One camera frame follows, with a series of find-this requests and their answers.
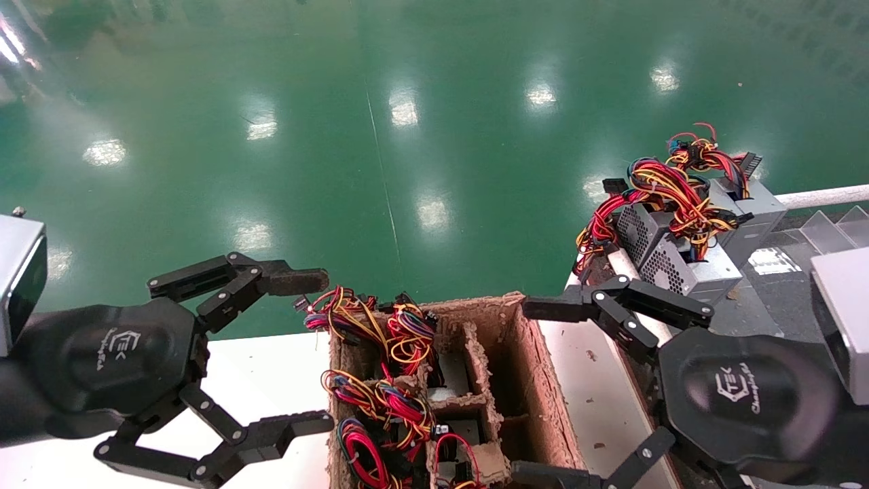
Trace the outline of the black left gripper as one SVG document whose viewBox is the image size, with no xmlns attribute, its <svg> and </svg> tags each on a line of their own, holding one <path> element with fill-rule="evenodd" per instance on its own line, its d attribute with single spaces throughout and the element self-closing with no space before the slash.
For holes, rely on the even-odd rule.
<svg viewBox="0 0 869 489">
<path fill-rule="evenodd" d="M 157 300 L 146 304 L 32 316 L 14 346 L 14 435 L 116 431 L 94 452 L 112 470 L 221 488 L 248 465 L 283 458 L 298 437 L 328 433 L 335 421 L 320 410 L 241 425 L 198 386 L 208 361 L 204 334 L 220 332 L 263 296 L 302 296 L 328 287 L 323 268 L 295 270 L 285 260 L 229 253 L 149 279 L 150 297 Z M 207 293 L 196 317 L 177 304 Z M 144 433 L 186 409 L 221 438 L 213 451 L 190 458 L 137 445 Z"/>
</svg>

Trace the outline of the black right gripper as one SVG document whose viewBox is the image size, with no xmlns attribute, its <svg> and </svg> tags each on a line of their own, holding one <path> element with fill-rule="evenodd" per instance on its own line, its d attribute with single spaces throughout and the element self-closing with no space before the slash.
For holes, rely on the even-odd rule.
<svg viewBox="0 0 869 489">
<path fill-rule="evenodd" d="M 523 315 L 591 321 L 634 360 L 655 364 L 657 357 L 663 422 L 686 463 L 751 476 L 816 471 L 815 457 L 843 399 L 820 344 L 704 330 L 713 306 L 626 275 L 569 285 L 555 297 L 527 296 Z M 658 337 L 639 315 L 683 332 L 658 352 Z"/>
</svg>

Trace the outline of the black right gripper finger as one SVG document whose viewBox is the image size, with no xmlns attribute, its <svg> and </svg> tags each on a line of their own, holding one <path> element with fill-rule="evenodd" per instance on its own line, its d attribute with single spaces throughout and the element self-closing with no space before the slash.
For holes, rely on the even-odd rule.
<svg viewBox="0 0 869 489">
<path fill-rule="evenodd" d="M 511 477 L 521 485 L 537 488 L 633 488 L 673 446 L 674 434 L 659 427 L 618 465 L 611 476 L 516 460 L 510 464 Z"/>
</svg>

